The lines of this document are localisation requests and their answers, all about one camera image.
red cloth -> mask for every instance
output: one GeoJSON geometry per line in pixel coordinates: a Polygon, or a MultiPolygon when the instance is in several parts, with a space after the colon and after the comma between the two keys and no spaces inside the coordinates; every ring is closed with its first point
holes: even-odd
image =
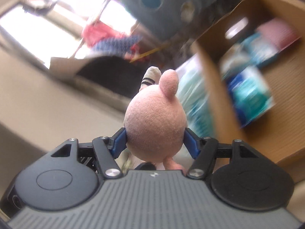
{"type": "Polygon", "coordinates": [[[96,43],[107,38],[118,38],[122,34],[105,23],[98,21],[95,25],[86,25],[81,33],[88,47],[93,47],[96,43]]]}

metal screw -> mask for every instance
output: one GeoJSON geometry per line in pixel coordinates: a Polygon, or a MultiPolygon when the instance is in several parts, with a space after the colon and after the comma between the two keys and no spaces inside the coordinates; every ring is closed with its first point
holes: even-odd
{"type": "Polygon", "coordinates": [[[200,176],[203,176],[203,174],[204,174],[204,172],[202,169],[192,169],[189,172],[189,175],[191,177],[200,177],[200,176]]]}
{"type": "Polygon", "coordinates": [[[121,171],[118,169],[108,169],[106,170],[105,174],[109,177],[117,177],[119,174],[121,174],[121,171]]]}
{"type": "Polygon", "coordinates": [[[157,172],[153,172],[150,174],[151,177],[157,177],[159,174],[157,172]]]}
{"type": "Polygon", "coordinates": [[[100,139],[102,139],[106,145],[109,143],[109,137],[102,136],[100,139]]]}

teal package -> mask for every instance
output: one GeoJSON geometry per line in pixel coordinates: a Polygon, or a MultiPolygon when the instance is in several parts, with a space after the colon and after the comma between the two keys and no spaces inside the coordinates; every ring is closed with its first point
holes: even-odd
{"type": "Polygon", "coordinates": [[[255,33],[242,42],[242,46],[251,56],[251,62],[261,68],[273,62],[279,50],[260,33],[255,33]]]}
{"type": "Polygon", "coordinates": [[[188,127],[199,137],[214,137],[208,95],[200,70],[193,69],[184,74],[179,82],[177,97],[186,113],[188,127]]]}

